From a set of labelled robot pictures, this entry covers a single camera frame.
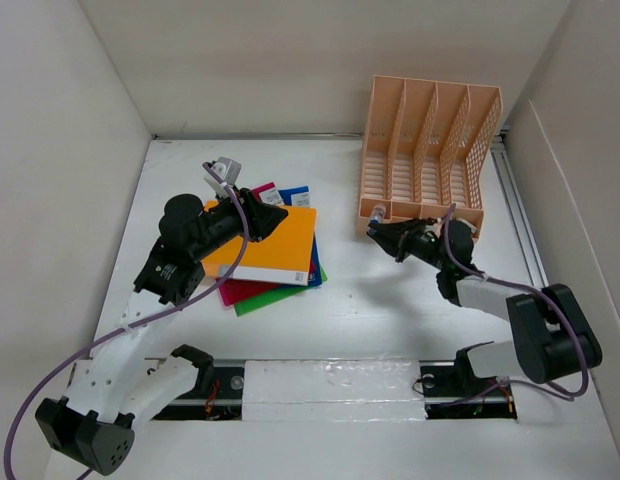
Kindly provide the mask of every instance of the purple cable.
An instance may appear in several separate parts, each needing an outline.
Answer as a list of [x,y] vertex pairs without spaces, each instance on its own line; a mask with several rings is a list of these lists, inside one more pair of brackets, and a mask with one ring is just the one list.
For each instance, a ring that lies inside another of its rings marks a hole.
[[583,349],[581,348],[581,344],[579,343],[579,339],[577,338],[577,335],[574,332],[574,329],[570,325],[570,322],[566,318],[565,314],[561,311],[559,306],[550,297],[548,297],[542,291],[534,287],[531,287],[530,285],[524,285],[522,283],[515,283],[515,282],[508,282],[506,280],[499,280],[497,278],[484,276],[482,273],[472,270],[466,267],[465,265],[461,264],[452,254],[452,250],[450,248],[450,238],[448,235],[448,224],[450,223],[450,220],[452,219],[452,213],[454,212],[456,207],[457,205],[455,203],[450,205],[450,209],[448,210],[448,213],[446,213],[446,216],[443,220],[443,225],[444,225],[443,244],[445,246],[446,253],[448,254],[448,257],[450,258],[452,263],[454,263],[457,267],[459,267],[459,269],[463,270],[468,275],[473,275],[475,277],[482,278],[485,281],[494,283],[496,285],[501,285],[504,287],[514,288],[517,290],[522,290],[524,292],[532,293],[533,295],[536,295],[541,300],[543,300],[546,304],[548,304],[548,306],[552,309],[552,311],[559,318],[559,322],[561,323],[561,326],[568,333],[568,336],[570,337],[570,340],[572,341],[572,344],[574,345],[575,351],[577,353],[577,358],[579,360],[579,367],[581,368],[581,387],[576,392],[571,392],[563,388],[561,385],[558,385],[555,382],[548,382],[547,385],[555,390],[555,391],[552,391],[552,390],[548,390],[547,388],[540,387],[537,384],[526,382],[524,380],[502,380],[502,381],[497,382],[495,385],[491,385],[490,387],[486,388],[484,391],[476,395],[473,395],[467,398],[462,398],[460,400],[455,400],[454,402],[447,402],[442,405],[445,405],[448,407],[461,405],[470,400],[474,400],[475,398],[483,397],[500,386],[505,387],[505,386],[512,385],[512,384],[525,385],[526,387],[534,388],[535,390],[539,390],[541,392],[547,393],[548,395],[552,395],[553,397],[559,398],[561,400],[566,400],[568,402],[573,402],[576,397],[580,397],[584,395],[586,391],[588,390],[588,383],[589,383],[588,364],[586,362],[586,357],[583,353]]
[[[212,170],[212,168],[210,167],[210,164],[204,163],[203,164],[203,168],[217,182],[219,182],[219,183],[223,182],[223,180],[219,177],[219,175],[217,175]],[[219,288],[228,278],[230,278],[230,276],[232,275],[234,270],[237,268],[237,266],[239,266],[239,262],[241,262],[241,259],[243,258],[243,254],[245,253],[246,248],[248,248],[248,239],[250,238],[250,229],[248,227],[248,219],[246,218],[246,214],[244,213],[243,208],[241,208],[241,203],[239,202],[239,199],[235,195],[235,193],[232,190],[232,188],[229,187],[229,186],[224,186],[223,188],[226,191],[226,193],[230,196],[230,200],[232,200],[233,205],[236,207],[237,211],[239,212],[239,217],[241,217],[241,224],[243,225],[243,243],[241,244],[241,250],[239,251],[239,255],[237,256],[237,259],[230,266],[228,271],[225,274],[223,274],[221,276],[221,278],[219,278],[205,292],[197,295],[196,297],[191,298],[187,302],[182,303],[181,305],[179,305],[177,307],[172,307],[172,308],[169,308],[168,310],[165,310],[163,312],[155,313],[154,315],[150,315],[149,317],[142,318],[141,320],[137,320],[136,322],[132,322],[132,323],[130,323],[128,325],[129,328],[138,328],[138,327],[141,327],[143,325],[147,325],[150,322],[154,322],[156,320],[159,320],[160,318],[167,317],[168,315],[172,315],[175,312],[180,312],[184,308],[189,307],[190,305],[193,305],[193,304],[197,303],[199,300],[204,299],[205,297],[210,295],[212,292],[214,292],[217,288]],[[23,417],[26,414],[26,410],[28,409],[30,404],[33,402],[35,397],[39,394],[39,392],[41,392],[41,390],[43,390],[43,387],[45,387],[48,383],[50,383],[50,381],[54,377],[56,377],[59,373],[61,373],[67,367],[72,365],[75,361],[79,360],[81,357],[83,357],[85,355],[88,355],[93,348],[96,348],[99,345],[102,345],[105,342],[107,342],[109,340],[112,340],[115,337],[118,337],[119,335],[121,335],[124,332],[125,332],[125,330],[123,328],[118,328],[118,329],[113,330],[112,332],[107,333],[104,336],[96,339],[94,342],[86,345],[85,347],[81,348],[76,353],[72,354],[70,357],[68,357],[63,362],[61,362],[48,375],[46,375],[43,378],[43,380],[41,380],[37,384],[37,386],[34,387],[32,389],[32,391],[28,394],[26,399],[23,401],[23,404],[21,405],[21,407],[19,407],[19,410],[17,411],[17,414],[14,417],[14,420],[12,421],[12,425],[10,425],[10,430],[8,431],[8,436],[6,437],[5,447],[3,449],[3,469],[4,469],[4,472],[6,474],[6,478],[8,480],[17,480],[17,478],[14,476],[14,471],[12,470],[12,448],[14,446],[14,439],[15,439],[15,436],[17,434],[17,428],[19,428],[19,424],[23,420]],[[87,470],[77,480],[83,480],[91,472],[92,472],[92,469]]]

